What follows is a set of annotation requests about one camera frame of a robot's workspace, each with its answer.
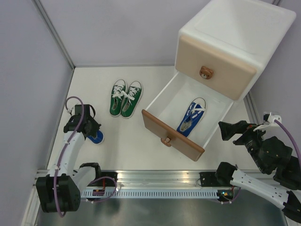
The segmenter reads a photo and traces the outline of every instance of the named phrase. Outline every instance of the white floor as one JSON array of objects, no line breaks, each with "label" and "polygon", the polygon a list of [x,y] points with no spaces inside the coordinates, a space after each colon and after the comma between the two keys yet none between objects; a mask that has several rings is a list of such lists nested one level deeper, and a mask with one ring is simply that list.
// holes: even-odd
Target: white floor
[{"label": "white floor", "polygon": [[[144,127],[141,110],[148,106],[173,74],[172,66],[76,68],[68,96],[78,96],[85,104],[95,108],[95,120],[102,124],[100,130],[105,140],[95,145],[87,139],[75,168],[85,162],[98,162],[103,170],[215,170],[220,162],[227,161],[243,170],[257,170],[246,148],[233,145],[233,139],[222,141],[219,129],[205,153],[194,162],[176,149],[164,146],[157,136]],[[109,114],[111,89],[118,79],[124,79],[128,85],[137,80],[144,87],[143,97],[130,119],[121,116],[113,118]],[[75,100],[70,101],[68,106],[76,103]],[[63,127],[69,118],[70,115],[64,111],[49,166],[55,163],[62,149]],[[224,119],[230,123],[239,120],[249,120],[243,102],[230,109]]]}]

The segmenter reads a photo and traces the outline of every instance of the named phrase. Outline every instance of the white shoelace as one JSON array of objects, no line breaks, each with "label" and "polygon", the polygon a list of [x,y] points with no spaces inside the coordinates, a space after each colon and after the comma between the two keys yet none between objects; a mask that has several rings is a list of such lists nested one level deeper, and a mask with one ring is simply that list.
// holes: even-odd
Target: white shoelace
[{"label": "white shoelace", "polygon": [[124,95],[123,94],[124,91],[122,90],[123,87],[124,87],[123,85],[115,86],[114,90],[113,90],[114,93],[112,94],[112,97],[113,98],[118,97],[121,100],[122,96]]},{"label": "white shoelace", "polygon": [[200,105],[202,108],[197,108],[197,105],[200,105],[200,104],[195,104],[194,107],[193,107],[193,109],[192,109],[192,111],[191,111],[191,114],[194,114],[195,111],[198,111],[197,114],[195,114],[195,115],[192,116],[193,119],[194,119],[195,117],[197,117],[198,114],[200,114],[201,112],[204,112],[204,111],[206,110],[202,105]]},{"label": "white shoelace", "polygon": [[132,105],[131,100],[135,100],[134,95],[138,92],[137,89],[138,88],[130,87],[128,94],[125,91],[122,91],[122,94],[128,98],[128,102],[130,103],[130,105]]}]

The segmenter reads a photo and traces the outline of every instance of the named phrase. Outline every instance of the green sneaker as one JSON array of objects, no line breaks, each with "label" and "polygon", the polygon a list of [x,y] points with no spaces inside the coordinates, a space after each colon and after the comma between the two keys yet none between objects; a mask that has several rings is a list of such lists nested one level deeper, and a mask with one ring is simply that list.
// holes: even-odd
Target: green sneaker
[{"label": "green sneaker", "polygon": [[124,92],[124,103],[122,104],[121,115],[128,119],[132,117],[135,108],[143,94],[143,88],[140,82],[134,81],[128,88],[128,92]]},{"label": "green sneaker", "polygon": [[113,117],[118,117],[121,113],[122,101],[124,99],[124,93],[126,93],[127,84],[124,80],[120,79],[115,82],[112,88],[111,94],[111,106],[110,114]]}]

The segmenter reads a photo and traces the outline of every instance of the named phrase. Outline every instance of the wooden drawer front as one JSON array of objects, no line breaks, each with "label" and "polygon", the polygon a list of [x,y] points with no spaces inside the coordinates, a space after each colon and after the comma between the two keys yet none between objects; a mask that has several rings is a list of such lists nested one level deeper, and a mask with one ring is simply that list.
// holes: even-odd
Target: wooden drawer front
[{"label": "wooden drawer front", "polygon": [[[201,77],[202,66],[214,72],[212,78]],[[254,67],[186,35],[179,38],[175,68],[232,100],[239,99],[256,74]]]},{"label": "wooden drawer front", "polygon": [[146,110],[142,110],[142,115],[145,127],[161,138],[161,142],[166,146],[174,147],[193,161],[197,161],[204,153],[205,150],[202,147],[178,133]]}]

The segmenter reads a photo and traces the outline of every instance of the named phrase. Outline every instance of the robotic arm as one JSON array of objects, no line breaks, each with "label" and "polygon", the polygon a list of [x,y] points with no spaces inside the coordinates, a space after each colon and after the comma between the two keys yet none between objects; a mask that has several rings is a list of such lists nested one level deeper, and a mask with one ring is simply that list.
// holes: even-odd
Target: robotic arm
[{"label": "robotic arm", "polygon": [[238,186],[268,200],[280,208],[285,216],[301,223],[301,203],[293,191],[267,185],[227,162],[220,163],[215,177],[221,185]]},{"label": "robotic arm", "polygon": [[[271,174],[276,170],[273,179],[280,185],[291,189],[301,189],[301,169],[298,158],[291,156],[292,149],[285,146],[277,137],[262,139],[269,128],[277,126],[278,115],[264,115],[264,124],[250,124],[239,121],[235,124],[219,122],[223,140],[229,140],[235,134],[242,136],[233,141],[234,145],[244,145],[250,153],[258,169],[263,174]],[[301,223],[301,203],[293,191],[267,185],[232,166],[221,162],[215,177],[223,186],[238,186],[244,188],[276,205],[288,218]]]},{"label": "robotic arm", "polygon": [[[99,133],[100,124],[90,115],[92,108],[94,115],[95,111],[91,105],[84,106],[84,116],[81,124],[70,142],[68,143],[59,169],[56,163],[51,167],[45,177],[39,177],[36,182],[42,210],[44,212],[57,212],[55,197],[54,197],[54,176],[57,174],[57,197],[59,208],[63,212],[76,211],[80,205],[80,193],[89,185],[91,181],[99,178],[101,170],[98,163],[84,163],[80,166],[79,171],[73,176],[75,161],[79,154],[79,150],[84,144],[87,137],[95,140]],[[82,113],[82,105],[75,105],[75,115],[71,116],[70,120],[64,126],[64,141],[66,144],[71,134],[75,131],[80,122]]]}]

